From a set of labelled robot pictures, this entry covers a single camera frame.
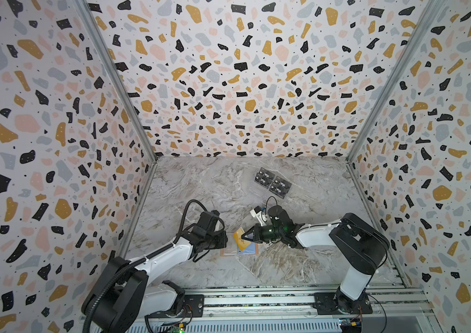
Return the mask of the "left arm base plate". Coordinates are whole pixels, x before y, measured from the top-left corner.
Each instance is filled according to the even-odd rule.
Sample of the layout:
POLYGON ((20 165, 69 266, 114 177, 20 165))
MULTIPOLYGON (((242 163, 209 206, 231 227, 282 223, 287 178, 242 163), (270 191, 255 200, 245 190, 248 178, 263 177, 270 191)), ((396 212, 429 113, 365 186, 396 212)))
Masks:
POLYGON ((195 319, 203 316, 205 295, 177 296, 175 303, 165 311, 154 312, 149 317, 152 319, 195 319))

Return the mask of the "black card top right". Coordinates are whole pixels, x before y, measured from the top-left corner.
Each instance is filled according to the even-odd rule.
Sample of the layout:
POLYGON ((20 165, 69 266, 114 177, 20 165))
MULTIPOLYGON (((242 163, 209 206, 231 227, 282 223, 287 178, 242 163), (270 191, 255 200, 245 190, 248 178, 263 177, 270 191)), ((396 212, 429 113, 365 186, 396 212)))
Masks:
POLYGON ((292 187, 292 183, 276 176, 273 183, 269 187, 269 191, 279 198, 284 199, 292 187))

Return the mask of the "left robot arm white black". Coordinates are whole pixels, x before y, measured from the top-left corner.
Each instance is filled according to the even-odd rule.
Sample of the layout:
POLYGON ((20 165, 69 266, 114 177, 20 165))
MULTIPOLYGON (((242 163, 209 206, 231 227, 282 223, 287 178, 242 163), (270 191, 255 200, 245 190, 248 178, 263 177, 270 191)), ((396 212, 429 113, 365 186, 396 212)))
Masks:
POLYGON ((225 223, 218 211, 203 211, 197 223, 182 229, 166 245, 133 260, 110 260, 86 297, 81 312, 83 332, 95 324, 102 332, 125 332, 138 316, 157 312, 178 315, 185 290, 170 280, 152 282, 175 266, 198 262, 212 250, 226 247, 225 223))

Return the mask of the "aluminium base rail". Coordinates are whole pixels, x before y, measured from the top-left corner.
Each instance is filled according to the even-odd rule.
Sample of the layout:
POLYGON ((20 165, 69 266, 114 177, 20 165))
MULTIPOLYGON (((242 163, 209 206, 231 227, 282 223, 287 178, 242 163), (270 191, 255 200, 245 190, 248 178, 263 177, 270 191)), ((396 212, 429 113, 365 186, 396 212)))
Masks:
POLYGON ((187 316, 138 316, 130 332, 441 332, 424 292, 375 284, 354 314, 327 305, 335 286, 191 289, 187 316))

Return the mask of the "clear acrylic card tray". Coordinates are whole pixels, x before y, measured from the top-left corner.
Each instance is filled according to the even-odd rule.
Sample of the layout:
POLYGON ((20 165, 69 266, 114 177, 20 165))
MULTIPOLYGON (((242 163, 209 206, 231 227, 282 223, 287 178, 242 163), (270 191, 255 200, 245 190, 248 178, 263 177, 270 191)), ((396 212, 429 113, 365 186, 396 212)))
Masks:
POLYGON ((291 188, 292 183, 277 172, 263 167, 251 171, 249 191, 255 196, 275 196, 284 199, 291 188))

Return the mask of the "pink leather card holder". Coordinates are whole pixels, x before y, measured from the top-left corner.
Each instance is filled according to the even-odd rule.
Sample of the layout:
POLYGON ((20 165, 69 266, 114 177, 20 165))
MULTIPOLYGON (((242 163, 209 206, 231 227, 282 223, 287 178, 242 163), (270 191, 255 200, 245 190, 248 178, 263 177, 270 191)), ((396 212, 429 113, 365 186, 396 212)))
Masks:
POLYGON ((234 233, 230 233, 228 235, 226 247, 220 250, 220 255, 222 257, 259 254, 259 247, 257 244, 241 238, 244 232, 243 228, 239 228, 234 233))

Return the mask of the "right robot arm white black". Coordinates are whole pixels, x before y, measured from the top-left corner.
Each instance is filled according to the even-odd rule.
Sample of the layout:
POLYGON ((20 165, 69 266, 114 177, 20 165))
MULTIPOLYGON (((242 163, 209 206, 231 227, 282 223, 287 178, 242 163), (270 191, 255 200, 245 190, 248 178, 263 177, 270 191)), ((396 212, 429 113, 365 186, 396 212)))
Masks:
POLYGON ((255 244, 282 243, 294 249, 336 246, 349 268, 341 285, 328 301, 316 308, 343 314, 359 314, 368 300, 366 289, 388 258, 389 241, 354 213, 321 224, 295 223, 279 205, 268 211, 256 208, 253 217, 260 222, 237 237, 255 244))

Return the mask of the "black card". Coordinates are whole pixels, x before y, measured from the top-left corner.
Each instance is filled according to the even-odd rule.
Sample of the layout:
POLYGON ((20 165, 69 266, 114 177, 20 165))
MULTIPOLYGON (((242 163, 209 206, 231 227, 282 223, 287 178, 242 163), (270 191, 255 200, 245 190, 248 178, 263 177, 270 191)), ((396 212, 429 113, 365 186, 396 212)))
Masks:
POLYGON ((269 191, 279 198, 284 199, 292 187, 292 183, 276 176, 273 183, 269 187, 269 191))
POLYGON ((254 181, 260 186, 269 188, 270 185, 273 183, 275 177, 276 177, 275 173, 267 169, 260 168, 259 171, 255 175, 254 181))

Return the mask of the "black card top left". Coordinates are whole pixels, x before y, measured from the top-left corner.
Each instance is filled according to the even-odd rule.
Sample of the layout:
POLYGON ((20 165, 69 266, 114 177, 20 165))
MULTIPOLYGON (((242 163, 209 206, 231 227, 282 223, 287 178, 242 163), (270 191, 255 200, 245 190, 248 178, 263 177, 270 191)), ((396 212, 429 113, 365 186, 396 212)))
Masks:
POLYGON ((255 175, 254 181, 260 186, 269 188, 270 185, 273 183, 275 177, 276 177, 275 173, 267 169, 260 168, 259 171, 255 175))

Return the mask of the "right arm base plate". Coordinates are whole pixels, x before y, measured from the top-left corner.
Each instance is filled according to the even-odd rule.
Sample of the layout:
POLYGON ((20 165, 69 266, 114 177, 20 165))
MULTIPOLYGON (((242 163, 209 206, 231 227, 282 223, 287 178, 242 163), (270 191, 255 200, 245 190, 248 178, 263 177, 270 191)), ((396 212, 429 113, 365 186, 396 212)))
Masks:
POLYGON ((372 314, 373 309, 368 295, 362 292, 360 298, 353 301, 341 291, 314 294, 313 308, 318 315, 364 315, 372 314))

